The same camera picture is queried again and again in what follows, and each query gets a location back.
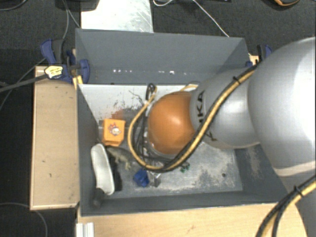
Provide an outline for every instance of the grey box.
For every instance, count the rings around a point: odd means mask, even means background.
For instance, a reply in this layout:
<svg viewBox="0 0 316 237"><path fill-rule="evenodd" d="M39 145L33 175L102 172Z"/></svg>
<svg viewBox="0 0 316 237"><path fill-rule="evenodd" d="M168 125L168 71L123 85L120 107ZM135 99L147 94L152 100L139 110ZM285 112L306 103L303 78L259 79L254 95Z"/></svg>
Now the grey box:
<svg viewBox="0 0 316 237"><path fill-rule="evenodd" d="M116 164L120 187L95 208L90 150L99 142L99 120L125 110L128 125L148 82L158 85L159 98L190 81L245 67L248 54L240 38L78 30L76 41L78 59L87 58L91 66L89 84L77 90L82 216L275 202L286 194L260 146L221 151L201 143L189 159L190 170L163 174L157 188L136 186L132 178L140 167L132 157L130 171L123 162ZM120 67L121 74L113 73L114 67Z"/></svg>

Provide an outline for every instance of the blue object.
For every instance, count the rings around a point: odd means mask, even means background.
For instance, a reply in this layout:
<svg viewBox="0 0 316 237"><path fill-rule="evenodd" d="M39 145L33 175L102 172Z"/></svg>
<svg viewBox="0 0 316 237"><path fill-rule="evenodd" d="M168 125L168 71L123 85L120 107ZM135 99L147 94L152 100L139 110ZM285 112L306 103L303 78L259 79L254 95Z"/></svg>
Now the blue object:
<svg viewBox="0 0 316 237"><path fill-rule="evenodd" d="M62 63L61 59L61 54L62 54L62 45L63 45L63 40L51 40L47 39L45 40L41 45L40 45L40 51L42 55L46 58L48 61L49 65L54 65L58 64L63 68L63 74L62 76L58 76L56 78L50 78L50 79L58 79L62 80L68 83L73 83L73 77L70 74L70 70L80 68L81 76L82 76L82 81L83 83L87 83L89 81L90 77L90 67L88 64L88 61L86 59L82 59L79 61L79 64L72 64L73 62L76 62L76 59L74 56L70 57L71 59L71 64L69 68L65 64Z"/></svg>
<svg viewBox="0 0 316 237"><path fill-rule="evenodd" d="M140 169L134 175L133 180L137 183L138 186L146 187L149 184L149 179L147 175L147 171Z"/></svg>

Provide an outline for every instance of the wooden table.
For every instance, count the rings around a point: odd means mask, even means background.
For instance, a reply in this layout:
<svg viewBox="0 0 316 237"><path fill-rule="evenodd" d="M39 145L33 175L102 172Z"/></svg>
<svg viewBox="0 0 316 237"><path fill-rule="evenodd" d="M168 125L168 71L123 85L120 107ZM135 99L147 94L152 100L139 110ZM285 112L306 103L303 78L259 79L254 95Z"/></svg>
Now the wooden table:
<svg viewBox="0 0 316 237"><path fill-rule="evenodd" d="M43 68L36 70L36 75ZM36 82L34 95L31 209L69 208L79 202L75 89L61 81ZM94 223L96 237L254 236L274 204L81 217ZM285 213L279 237L305 237L296 207Z"/></svg>

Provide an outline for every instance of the black carpet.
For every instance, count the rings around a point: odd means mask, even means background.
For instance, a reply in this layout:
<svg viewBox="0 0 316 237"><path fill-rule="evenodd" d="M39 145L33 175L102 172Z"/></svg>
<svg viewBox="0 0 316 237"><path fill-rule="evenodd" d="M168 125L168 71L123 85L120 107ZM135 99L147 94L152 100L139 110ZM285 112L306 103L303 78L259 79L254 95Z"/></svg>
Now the black carpet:
<svg viewBox="0 0 316 237"><path fill-rule="evenodd" d="M316 3L301 0L280 7L272 0L197 0L231 37L243 37L250 53L258 44L272 49L315 36ZM68 2L79 20L78 2ZM177 0L166 7L152 6L154 31L222 36L216 25L190 0ZM39 45L59 39L66 27L60 0L29 0L19 9L0 11L0 82L15 83L42 59ZM65 49L75 46L75 25L70 21ZM0 103L5 97L0 94ZM32 86L14 90L0 111L0 203L29 203L32 146ZM48 236L71 237L75 211L43 212ZM44 236L44 226L35 213L16 205L0 206L1 237Z"/></svg>

